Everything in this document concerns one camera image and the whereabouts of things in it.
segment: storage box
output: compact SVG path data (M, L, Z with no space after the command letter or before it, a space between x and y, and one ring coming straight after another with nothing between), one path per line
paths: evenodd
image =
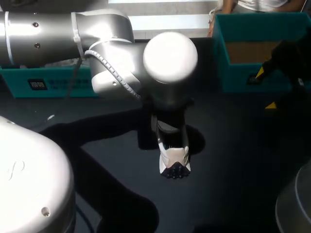
M15 98L63 98L68 92L73 69L73 67L2 68L0 74ZM88 67L80 67L70 96L97 97L92 88Z
M289 91L288 78L279 71L260 85L246 84L281 40L296 41L311 26L305 13L216 15L213 38L218 76L224 92Z

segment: label on crate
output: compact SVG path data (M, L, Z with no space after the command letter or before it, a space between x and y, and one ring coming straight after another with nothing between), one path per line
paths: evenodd
M43 91L48 89L43 79L29 79L28 83L33 91Z
M69 80L65 79L48 79L47 83L51 90L68 90L70 85L72 85L73 90L92 89L92 84L89 79L76 79L74 83L70 83Z

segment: teal bin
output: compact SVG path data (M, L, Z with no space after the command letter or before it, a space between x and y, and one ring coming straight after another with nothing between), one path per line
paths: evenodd
M63 98L74 67L2 68L0 74L14 98ZM71 97L98 97L94 93L88 67L80 67Z
M218 62L218 76L224 92L283 92L290 91L288 79L274 72L261 85L246 84L257 74L261 63L231 62L226 47L229 42L296 41L311 26L305 13L220 14L216 16L213 38Z

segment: person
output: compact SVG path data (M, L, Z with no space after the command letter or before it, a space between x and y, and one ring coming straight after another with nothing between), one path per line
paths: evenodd
M212 37L217 13L300 12L305 0L220 0L210 15L208 37Z

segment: black table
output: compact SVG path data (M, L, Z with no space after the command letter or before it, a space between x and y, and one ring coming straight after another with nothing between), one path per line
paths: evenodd
M276 198L309 159L310 112L265 111L278 94L220 93L212 41L194 42L200 63L186 120L199 134L189 177L160 176L159 151L139 148L133 100L70 99L36 129L72 162L77 233L278 232ZM0 116L21 126L53 114L61 101L14 100L0 84Z

